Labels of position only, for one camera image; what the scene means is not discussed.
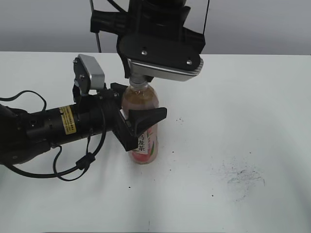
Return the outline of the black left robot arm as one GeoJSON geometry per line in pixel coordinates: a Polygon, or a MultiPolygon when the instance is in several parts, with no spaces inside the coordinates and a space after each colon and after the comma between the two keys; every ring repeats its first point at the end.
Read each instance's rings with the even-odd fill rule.
{"type": "Polygon", "coordinates": [[[81,96],[74,88],[73,105],[28,113],[0,107],[0,163],[23,164],[57,145],[112,131],[126,151],[138,147],[138,138],[164,120],[167,109],[121,113],[126,86],[113,83],[95,95],[81,96]]]}

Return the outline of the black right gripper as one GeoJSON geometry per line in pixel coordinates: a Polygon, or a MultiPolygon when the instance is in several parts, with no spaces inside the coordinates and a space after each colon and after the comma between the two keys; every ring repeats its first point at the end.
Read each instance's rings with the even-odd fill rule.
{"type": "MultiPolygon", "coordinates": [[[[90,18],[90,31],[125,36],[131,33],[178,41],[202,52],[206,40],[203,33],[184,26],[191,8],[183,4],[130,4],[128,11],[105,12],[95,10],[90,18]]],[[[124,77],[131,76],[128,59],[121,55],[124,77]]],[[[153,76],[145,75],[150,83],[153,76]]]]}

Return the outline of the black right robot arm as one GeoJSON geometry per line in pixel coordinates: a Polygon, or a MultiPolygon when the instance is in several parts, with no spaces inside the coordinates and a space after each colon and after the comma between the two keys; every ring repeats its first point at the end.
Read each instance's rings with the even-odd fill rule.
{"type": "Polygon", "coordinates": [[[185,27],[190,7],[184,0],[131,0],[126,11],[110,3],[117,11],[93,11],[90,31],[117,35],[125,78],[185,82],[200,74],[205,36],[185,27]]]}

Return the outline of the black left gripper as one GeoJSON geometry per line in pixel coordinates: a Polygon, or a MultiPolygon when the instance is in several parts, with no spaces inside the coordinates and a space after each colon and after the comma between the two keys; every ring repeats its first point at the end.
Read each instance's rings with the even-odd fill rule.
{"type": "Polygon", "coordinates": [[[127,85],[111,83],[110,89],[96,95],[82,94],[77,89],[77,133],[87,137],[112,131],[126,151],[138,145],[138,138],[152,126],[167,117],[167,108],[149,110],[129,110],[127,123],[121,114],[121,98],[127,85]]]}

